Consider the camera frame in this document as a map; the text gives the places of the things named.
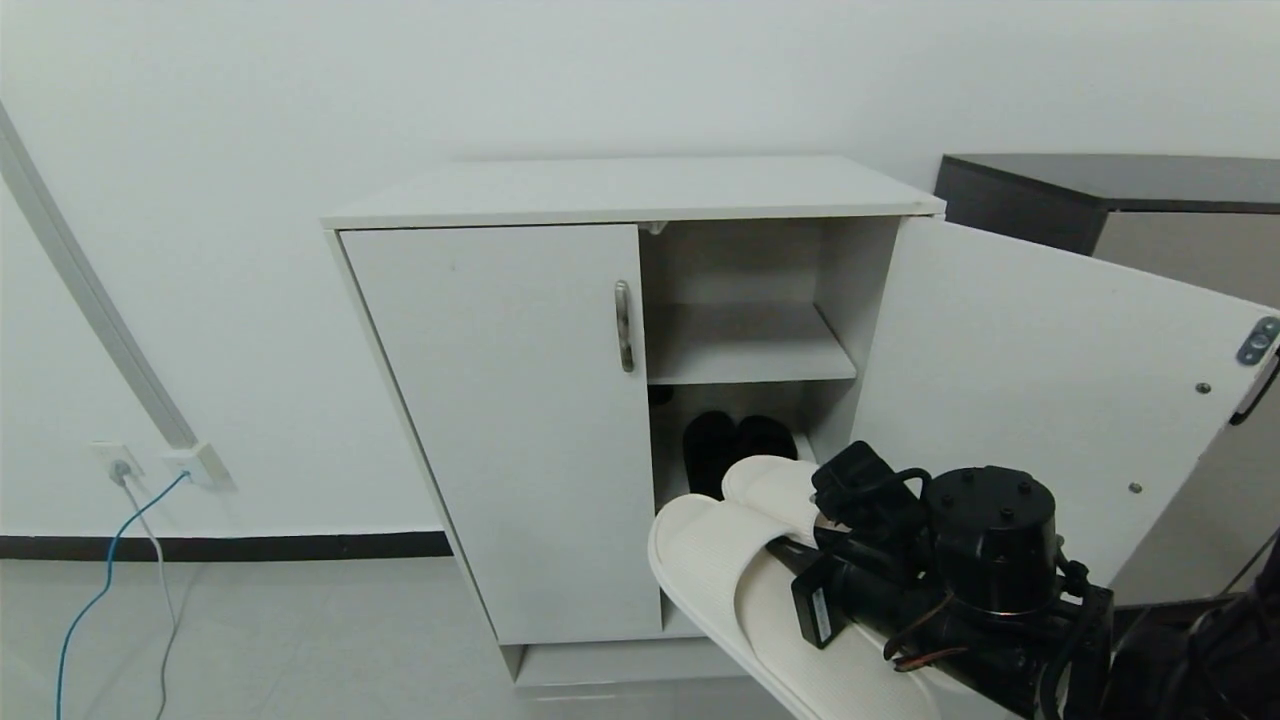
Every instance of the cabinet top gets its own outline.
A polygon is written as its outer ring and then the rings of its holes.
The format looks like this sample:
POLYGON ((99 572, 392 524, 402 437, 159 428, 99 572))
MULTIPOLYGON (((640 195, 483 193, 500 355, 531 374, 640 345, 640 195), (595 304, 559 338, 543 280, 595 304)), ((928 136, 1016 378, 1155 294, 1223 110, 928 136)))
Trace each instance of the cabinet top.
POLYGON ((444 163, 329 229, 931 215, 943 201, 838 155, 444 163))
POLYGON ((1280 160, 1192 155, 947 155, 1012 182, 1055 188, 1107 210, 1280 213, 1280 160))

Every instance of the black slipper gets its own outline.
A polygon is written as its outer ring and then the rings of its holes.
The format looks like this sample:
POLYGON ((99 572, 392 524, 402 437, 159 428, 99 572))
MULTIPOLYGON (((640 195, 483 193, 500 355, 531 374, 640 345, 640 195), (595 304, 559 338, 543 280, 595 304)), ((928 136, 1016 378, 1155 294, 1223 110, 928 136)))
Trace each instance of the black slipper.
POLYGON ((721 480, 730 465, 737 461, 737 429, 733 420, 713 410, 694 418, 685 428, 685 473, 689 491, 724 500, 721 480))
POLYGON ((800 457, 791 430, 764 415, 751 415, 737 424, 737 456, 753 455, 776 455, 787 460, 800 457))

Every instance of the white slipper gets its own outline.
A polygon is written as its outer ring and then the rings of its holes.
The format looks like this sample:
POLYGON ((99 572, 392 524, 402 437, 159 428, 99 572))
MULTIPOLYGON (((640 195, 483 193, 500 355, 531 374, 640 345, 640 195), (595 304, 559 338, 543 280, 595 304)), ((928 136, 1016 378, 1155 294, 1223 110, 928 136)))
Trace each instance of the white slipper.
POLYGON ((649 565, 671 601, 796 717, 940 717, 924 682, 895 673, 861 633, 841 633, 824 650, 804 641, 794 575, 764 550, 794 532, 735 502, 677 497, 649 532, 649 565))
MULTIPOLYGON (((804 460, 758 455, 735 462, 724 473, 721 491, 727 502, 750 507, 787 525, 786 534, 791 539, 818 547, 814 527, 822 512, 809 500, 813 497, 815 470, 818 465, 804 460)), ((884 647, 886 638, 865 625, 855 624, 850 630, 861 634, 877 652, 884 647)), ((916 673, 937 689, 961 696, 977 694, 937 667, 922 667, 916 673)))

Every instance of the white wall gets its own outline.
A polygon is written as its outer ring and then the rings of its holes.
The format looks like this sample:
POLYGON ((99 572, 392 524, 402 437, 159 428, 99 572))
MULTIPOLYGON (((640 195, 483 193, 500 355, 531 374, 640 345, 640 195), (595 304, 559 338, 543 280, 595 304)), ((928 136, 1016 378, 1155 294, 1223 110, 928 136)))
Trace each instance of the white wall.
MULTIPOLYGON (((3 91, 143 350, 239 486, 173 534, 436 519, 319 233, 440 158, 826 150, 1280 156, 1280 5, 5 0, 3 91)), ((87 459, 164 448, 5 199, 6 533, 105 534, 87 459)))

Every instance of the blue cable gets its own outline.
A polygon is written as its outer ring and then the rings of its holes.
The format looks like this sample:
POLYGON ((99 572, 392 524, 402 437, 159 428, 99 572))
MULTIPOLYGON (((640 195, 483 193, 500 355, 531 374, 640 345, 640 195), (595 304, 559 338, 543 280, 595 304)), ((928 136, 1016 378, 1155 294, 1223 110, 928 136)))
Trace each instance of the blue cable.
POLYGON ((84 614, 88 612, 91 607, 97 605, 97 601, 102 600, 102 596, 106 594, 106 591, 111 589, 111 574, 115 565, 115 544, 120 541, 120 536, 124 534, 124 530, 129 529, 129 525, 132 525, 134 520, 141 518, 142 514, 150 510, 152 505, 164 500, 164 496, 169 495, 169 491, 178 487, 178 483, 189 477, 191 473, 183 470, 182 474, 178 475, 178 478, 169 484, 169 487, 164 488, 164 492, 155 496, 155 498, 151 502, 143 505, 141 510, 138 510, 137 512, 133 514, 132 518, 125 520, 124 524, 120 525, 120 529, 116 530, 115 537, 111 538, 111 544, 106 547, 106 584, 102 585, 101 592, 93 596, 93 600, 88 601, 88 605, 84 606, 84 610, 81 610, 79 615, 77 615, 76 619, 72 620, 72 626, 67 628, 67 637, 63 638, 63 652, 59 653, 58 656, 58 696, 54 703, 56 720, 63 720, 63 674, 67 670, 67 648, 69 648, 72 644, 72 633, 76 632, 76 625, 79 625, 79 621, 82 618, 84 618, 84 614))

